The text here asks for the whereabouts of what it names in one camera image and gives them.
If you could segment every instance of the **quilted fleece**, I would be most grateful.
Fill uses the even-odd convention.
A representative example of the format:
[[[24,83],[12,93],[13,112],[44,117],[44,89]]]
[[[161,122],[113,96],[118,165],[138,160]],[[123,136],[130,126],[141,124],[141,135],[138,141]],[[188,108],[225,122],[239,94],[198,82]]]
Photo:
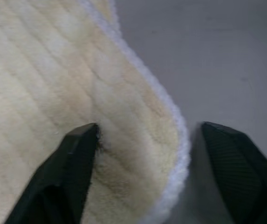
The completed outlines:
[[[184,120],[95,2],[104,16],[86,0],[0,0],[0,223],[64,134],[89,122],[104,150],[83,223],[161,223],[183,188]]]

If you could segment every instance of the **gray background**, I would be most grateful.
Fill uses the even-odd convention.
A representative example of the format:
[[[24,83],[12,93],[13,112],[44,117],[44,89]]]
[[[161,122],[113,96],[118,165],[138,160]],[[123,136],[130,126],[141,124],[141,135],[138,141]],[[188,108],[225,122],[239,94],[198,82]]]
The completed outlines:
[[[181,108],[195,142],[168,224],[230,224],[201,121],[247,133],[267,156],[267,0],[116,0],[124,39]]]

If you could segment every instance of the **cream fleece fabric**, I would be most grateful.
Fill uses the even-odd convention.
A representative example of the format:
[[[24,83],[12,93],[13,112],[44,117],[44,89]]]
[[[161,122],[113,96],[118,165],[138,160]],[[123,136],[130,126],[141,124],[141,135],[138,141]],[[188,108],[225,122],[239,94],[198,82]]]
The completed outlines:
[[[0,223],[64,134],[89,122],[104,150],[83,223],[161,223],[183,187],[183,118],[107,1],[94,5],[104,16],[86,0],[0,0]]]

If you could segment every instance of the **beige quilted pad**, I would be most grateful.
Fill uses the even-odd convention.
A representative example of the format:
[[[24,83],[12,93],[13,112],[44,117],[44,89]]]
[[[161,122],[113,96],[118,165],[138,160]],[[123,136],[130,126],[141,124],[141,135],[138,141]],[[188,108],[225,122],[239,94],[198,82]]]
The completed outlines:
[[[64,134],[90,122],[104,152],[83,223],[161,223],[182,189],[183,118],[109,3],[92,2],[0,0],[0,223]]]

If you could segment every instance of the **gray surface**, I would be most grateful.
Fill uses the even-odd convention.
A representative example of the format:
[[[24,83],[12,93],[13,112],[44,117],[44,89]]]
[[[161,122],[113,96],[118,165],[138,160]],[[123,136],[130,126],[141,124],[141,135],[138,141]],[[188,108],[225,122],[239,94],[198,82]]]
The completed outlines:
[[[267,0],[116,0],[122,33],[180,106],[246,132],[267,156]],[[205,150],[169,224],[229,224]]]

